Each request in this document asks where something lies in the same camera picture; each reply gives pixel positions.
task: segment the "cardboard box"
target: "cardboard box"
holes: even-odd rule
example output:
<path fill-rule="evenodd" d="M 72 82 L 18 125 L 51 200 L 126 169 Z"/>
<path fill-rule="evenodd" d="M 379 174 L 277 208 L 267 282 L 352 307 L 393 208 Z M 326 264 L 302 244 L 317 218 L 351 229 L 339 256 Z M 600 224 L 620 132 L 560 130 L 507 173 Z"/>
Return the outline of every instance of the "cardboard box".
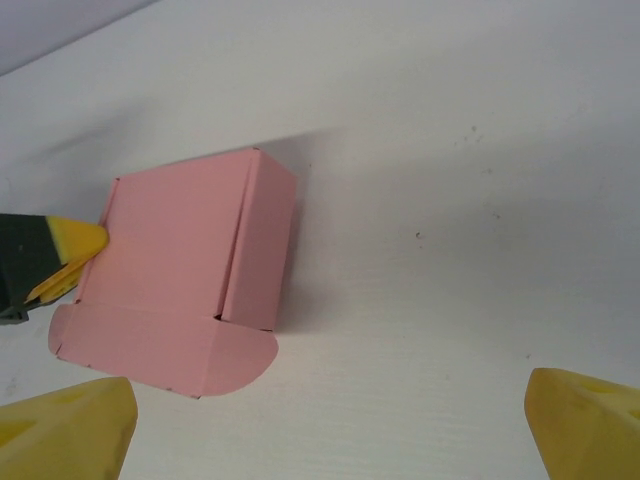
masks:
<path fill-rule="evenodd" d="M 257 149 L 116 179 L 109 245 L 57 308 L 50 350 L 193 397 L 250 383 L 278 351 L 295 188 Z"/>

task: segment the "pink box side panel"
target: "pink box side panel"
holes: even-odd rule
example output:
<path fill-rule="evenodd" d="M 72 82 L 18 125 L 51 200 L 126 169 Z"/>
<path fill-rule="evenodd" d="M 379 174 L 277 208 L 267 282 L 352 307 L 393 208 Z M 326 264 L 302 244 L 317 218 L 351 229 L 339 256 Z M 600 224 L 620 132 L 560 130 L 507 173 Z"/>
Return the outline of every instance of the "pink box side panel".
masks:
<path fill-rule="evenodd" d="M 102 215 L 100 215 L 100 225 L 104 226 L 107 223 L 107 216 L 109 216 L 109 211 L 111 210 L 111 204 L 113 203 L 113 198 L 116 196 L 116 192 L 118 191 L 118 184 L 120 183 L 119 178 L 115 178 L 113 182 L 111 182 L 111 190 L 109 191 L 109 197 L 107 197 L 107 203 L 104 206 L 104 210 L 102 211 Z"/>
<path fill-rule="evenodd" d="M 254 156 L 245 150 L 122 177 L 105 221 L 109 245 L 95 258 L 81 301 L 220 313 Z"/>
<path fill-rule="evenodd" d="M 73 318 L 75 305 L 59 305 L 51 317 L 49 324 L 49 351 L 54 355 L 58 354 L 58 350 L 62 346 L 67 328 Z"/>
<path fill-rule="evenodd" d="M 220 322 L 105 305 L 66 307 L 58 319 L 67 323 L 60 358 L 183 395 L 202 394 Z"/>
<path fill-rule="evenodd" d="M 296 178 L 261 152 L 251 168 L 223 319 L 274 328 L 295 191 Z"/>

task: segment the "white table surface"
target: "white table surface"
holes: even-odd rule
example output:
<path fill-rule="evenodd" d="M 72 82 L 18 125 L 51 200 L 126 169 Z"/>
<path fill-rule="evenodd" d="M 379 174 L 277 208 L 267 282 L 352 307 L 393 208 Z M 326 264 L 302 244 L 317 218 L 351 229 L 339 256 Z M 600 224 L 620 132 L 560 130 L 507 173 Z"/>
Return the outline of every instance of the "white table surface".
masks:
<path fill-rule="evenodd" d="M 0 210 L 246 145 L 300 175 L 280 353 L 135 385 L 122 479 L 544 479 L 531 369 L 640 385 L 640 3 L 163 0 L 0 78 Z M 102 374 L 0 328 L 0 401 Z"/>

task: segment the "yellow foam pad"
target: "yellow foam pad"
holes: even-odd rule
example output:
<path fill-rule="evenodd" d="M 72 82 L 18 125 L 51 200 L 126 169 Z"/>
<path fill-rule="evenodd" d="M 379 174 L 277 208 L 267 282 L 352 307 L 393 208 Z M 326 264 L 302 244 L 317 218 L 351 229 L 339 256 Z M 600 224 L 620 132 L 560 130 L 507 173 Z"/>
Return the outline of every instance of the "yellow foam pad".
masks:
<path fill-rule="evenodd" d="M 107 231 L 99 225 L 52 216 L 47 217 L 47 223 L 63 265 L 91 258 L 109 242 Z"/>
<path fill-rule="evenodd" d="M 64 217 L 46 218 L 63 267 L 37 285 L 26 301 L 40 298 L 40 303 L 48 303 L 72 290 L 78 284 L 85 263 L 109 243 L 107 230 L 99 225 Z"/>
<path fill-rule="evenodd" d="M 539 368 L 525 413 L 551 480 L 640 479 L 640 390 Z"/>
<path fill-rule="evenodd" d="M 137 417 L 126 378 L 0 407 L 0 479 L 115 480 Z"/>

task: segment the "dark spot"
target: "dark spot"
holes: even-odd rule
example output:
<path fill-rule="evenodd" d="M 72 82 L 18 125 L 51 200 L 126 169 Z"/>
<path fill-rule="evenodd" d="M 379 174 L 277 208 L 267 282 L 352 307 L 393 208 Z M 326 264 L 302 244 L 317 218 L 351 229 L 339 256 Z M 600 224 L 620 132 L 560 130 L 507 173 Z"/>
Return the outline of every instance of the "dark spot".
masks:
<path fill-rule="evenodd" d="M 4 389 L 4 394 L 7 397 L 12 397 L 16 393 L 17 389 L 18 389 L 18 377 L 11 377 L 11 381 Z"/>

